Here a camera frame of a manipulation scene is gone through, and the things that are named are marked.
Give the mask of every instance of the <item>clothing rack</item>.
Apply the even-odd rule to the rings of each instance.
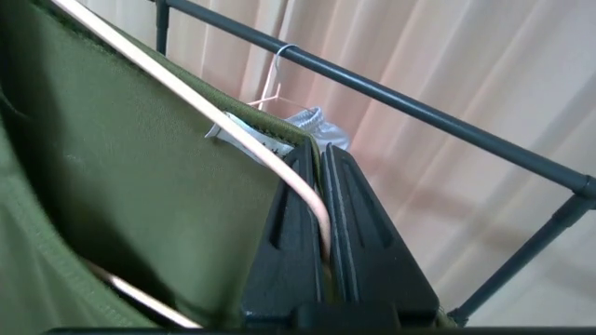
[[[187,0],[150,1],[156,3],[156,48],[158,52],[164,55],[166,54],[169,10],[171,8],[202,20],[272,53],[278,53],[282,47],[288,45],[287,42],[261,33],[249,26],[228,19],[223,15]],[[460,307],[455,308],[448,314],[460,326],[464,326],[468,318],[479,307],[566,228],[571,227],[586,212],[596,208],[596,180],[590,175],[577,172],[542,155],[503,140],[496,135],[474,127],[423,102],[308,53],[299,47],[286,47],[283,52],[280,52],[279,56],[324,75],[337,83],[350,87],[572,191],[569,199],[552,214],[551,218],[538,232],[530,237]]]

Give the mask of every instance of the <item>beige curtain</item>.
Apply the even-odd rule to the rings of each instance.
[[[155,45],[146,0],[80,0]],[[596,174],[596,2],[199,0],[551,159]],[[272,55],[173,11],[168,57],[242,101]],[[280,63],[282,95],[346,130],[386,211],[447,310],[570,192],[409,116]],[[285,117],[296,110],[269,105]],[[596,223],[587,215],[470,325],[596,325]]]

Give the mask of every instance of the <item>hanger bar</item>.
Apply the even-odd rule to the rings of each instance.
[[[212,10],[206,9],[186,0],[156,0],[173,7],[196,19],[220,28],[234,36],[273,53],[288,43],[278,40],[266,33],[261,33],[247,25],[231,20]],[[165,53],[165,43],[161,42],[158,51]],[[437,127],[457,138],[474,144],[489,153],[502,157],[509,162],[534,172],[550,181],[586,197],[596,197],[596,181],[592,177],[579,173],[559,163],[535,154],[509,141],[505,141],[485,130],[474,127],[423,102],[410,98],[389,87],[385,87],[371,79],[355,74],[341,66],[308,53],[299,47],[289,47],[281,53],[281,57],[291,60],[318,74],[322,74],[340,84],[353,88],[377,101],[381,101],[431,126]]]

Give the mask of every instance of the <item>pink curtain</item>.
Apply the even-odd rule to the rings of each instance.
[[[146,0],[80,0],[155,44]],[[199,0],[478,127],[596,174],[596,3]],[[272,55],[173,11],[168,57],[242,101]],[[570,194],[287,60],[282,96],[321,106],[442,304],[469,296]],[[286,105],[266,110],[280,117]],[[596,223],[587,215],[483,306],[471,325],[596,325]]]

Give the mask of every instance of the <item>curtain fold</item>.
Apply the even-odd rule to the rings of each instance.
[[[155,45],[155,5],[80,0]],[[198,0],[326,60],[579,171],[596,174],[596,3]],[[273,56],[182,13],[168,57],[241,101]],[[570,192],[350,88],[280,60],[282,96],[321,106],[446,309],[462,303]],[[265,110],[297,113],[287,104]],[[470,325],[596,325],[596,218],[588,214]]]

